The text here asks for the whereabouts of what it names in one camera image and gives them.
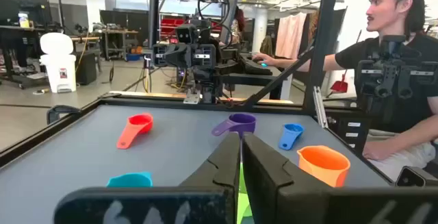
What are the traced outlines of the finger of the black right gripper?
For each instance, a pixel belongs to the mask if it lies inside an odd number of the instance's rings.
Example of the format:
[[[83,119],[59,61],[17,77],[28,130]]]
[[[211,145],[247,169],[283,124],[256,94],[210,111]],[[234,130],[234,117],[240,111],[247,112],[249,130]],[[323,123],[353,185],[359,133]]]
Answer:
[[[177,45],[169,45],[164,53],[164,60],[168,66],[178,66],[179,53]]]
[[[190,68],[192,66],[192,50],[189,45],[181,45],[179,47],[181,53],[179,56],[180,67]]]

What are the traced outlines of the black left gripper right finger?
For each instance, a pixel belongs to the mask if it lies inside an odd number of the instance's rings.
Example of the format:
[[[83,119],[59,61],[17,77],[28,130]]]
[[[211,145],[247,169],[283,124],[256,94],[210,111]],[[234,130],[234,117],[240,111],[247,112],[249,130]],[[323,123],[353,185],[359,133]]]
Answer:
[[[255,223],[436,223],[437,188],[333,188],[263,140],[242,140],[244,178]]]

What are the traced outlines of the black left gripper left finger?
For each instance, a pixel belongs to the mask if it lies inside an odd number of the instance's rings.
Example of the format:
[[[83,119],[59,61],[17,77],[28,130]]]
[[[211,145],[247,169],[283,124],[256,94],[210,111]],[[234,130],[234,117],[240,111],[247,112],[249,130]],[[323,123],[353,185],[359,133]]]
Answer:
[[[178,186],[91,187],[63,197],[54,223],[235,223],[240,137],[227,134]]]

